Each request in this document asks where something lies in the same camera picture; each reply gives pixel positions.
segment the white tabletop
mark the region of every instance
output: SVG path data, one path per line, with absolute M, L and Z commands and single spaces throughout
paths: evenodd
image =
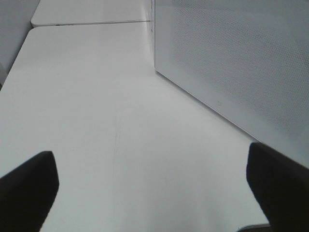
M 150 23 L 32 30 L 0 91 L 0 176 L 53 151 L 43 232 L 234 232 L 267 222 L 252 138 L 153 65 Z
M 78 25 L 151 20 L 152 0 L 41 0 L 32 25 Z

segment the white perforated divider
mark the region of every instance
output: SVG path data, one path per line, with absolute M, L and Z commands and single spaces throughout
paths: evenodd
M 309 3 L 156 0 L 155 66 L 309 166 Z

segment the white table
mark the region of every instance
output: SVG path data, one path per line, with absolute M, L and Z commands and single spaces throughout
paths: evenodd
M 148 20 L 151 0 L 41 0 L 31 23 L 39 27 Z
M 233 232 L 267 222 L 252 138 L 157 74 L 150 23 L 32 30 L 0 92 L 0 176 L 52 150 L 43 232 Z

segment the gray wall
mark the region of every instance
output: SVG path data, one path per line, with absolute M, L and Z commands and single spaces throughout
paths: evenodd
M 9 73 L 12 64 L 32 29 L 30 20 L 40 0 L 0 0 L 0 69 Z M 0 84 L 6 74 L 0 70 Z

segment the white desk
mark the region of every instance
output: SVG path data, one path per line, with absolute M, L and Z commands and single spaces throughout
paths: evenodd
M 39 27 L 147 20 L 151 0 L 41 0 L 31 23 Z
M 0 176 L 53 151 L 60 187 L 43 232 L 267 221 L 245 177 L 252 139 L 155 73 L 148 27 L 40 27 L 26 38 L 0 92 Z

